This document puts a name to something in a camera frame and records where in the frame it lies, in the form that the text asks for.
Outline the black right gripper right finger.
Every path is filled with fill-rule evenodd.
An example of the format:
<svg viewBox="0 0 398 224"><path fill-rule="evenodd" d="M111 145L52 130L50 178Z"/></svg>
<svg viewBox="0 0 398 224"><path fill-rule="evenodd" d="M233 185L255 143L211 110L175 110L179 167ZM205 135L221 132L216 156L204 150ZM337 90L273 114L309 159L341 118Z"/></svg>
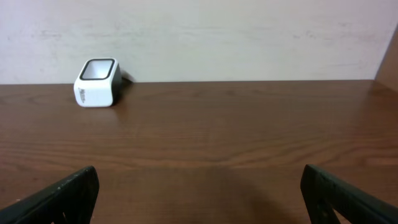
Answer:
<svg viewBox="0 0 398 224"><path fill-rule="evenodd" d="M303 170L300 189L312 224L397 223L397 207L348 184L312 164Z"/></svg>

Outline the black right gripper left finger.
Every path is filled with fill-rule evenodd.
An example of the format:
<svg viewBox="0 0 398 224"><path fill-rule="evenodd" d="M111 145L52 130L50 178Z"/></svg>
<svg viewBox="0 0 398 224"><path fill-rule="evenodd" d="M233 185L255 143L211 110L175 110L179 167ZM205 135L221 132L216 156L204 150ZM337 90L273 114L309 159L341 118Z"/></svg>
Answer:
<svg viewBox="0 0 398 224"><path fill-rule="evenodd" d="M99 192L88 166L1 210L1 223L89 223Z"/></svg>

